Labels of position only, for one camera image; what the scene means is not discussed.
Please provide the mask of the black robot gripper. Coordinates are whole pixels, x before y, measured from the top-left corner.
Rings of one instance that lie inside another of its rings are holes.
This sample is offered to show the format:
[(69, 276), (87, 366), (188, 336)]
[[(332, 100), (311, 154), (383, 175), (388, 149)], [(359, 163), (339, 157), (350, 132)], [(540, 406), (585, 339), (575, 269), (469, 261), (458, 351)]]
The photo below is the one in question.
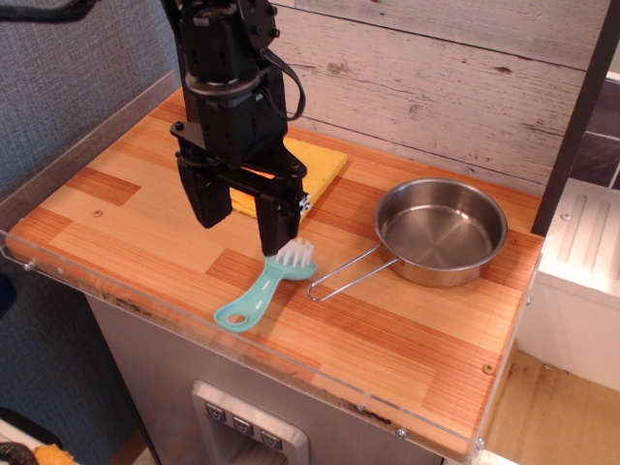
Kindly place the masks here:
[[(187, 74), (186, 98), (196, 115), (176, 122), (177, 166), (199, 223), (210, 229), (233, 211), (231, 188), (255, 200), (263, 254), (276, 255), (297, 237), (307, 169), (284, 144), (288, 114), (282, 63), (260, 62), (228, 77)], [(265, 179), (242, 168), (275, 174)]]

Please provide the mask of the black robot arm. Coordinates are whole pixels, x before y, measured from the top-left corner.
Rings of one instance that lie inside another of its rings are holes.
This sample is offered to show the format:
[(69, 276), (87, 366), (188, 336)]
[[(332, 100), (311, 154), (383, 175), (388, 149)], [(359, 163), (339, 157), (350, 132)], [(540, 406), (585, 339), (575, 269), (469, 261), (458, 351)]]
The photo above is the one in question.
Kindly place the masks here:
[(233, 210), (232, 190), (255, 202), (263, 253), (296, 238), (307, 168), (286, 148), (284, 76), (295, 72), (269, 46), (280, 31), (268, 1), (166, 1), (188, 119), (176, 137), (178, 171), (199, 222), (212, 228)]

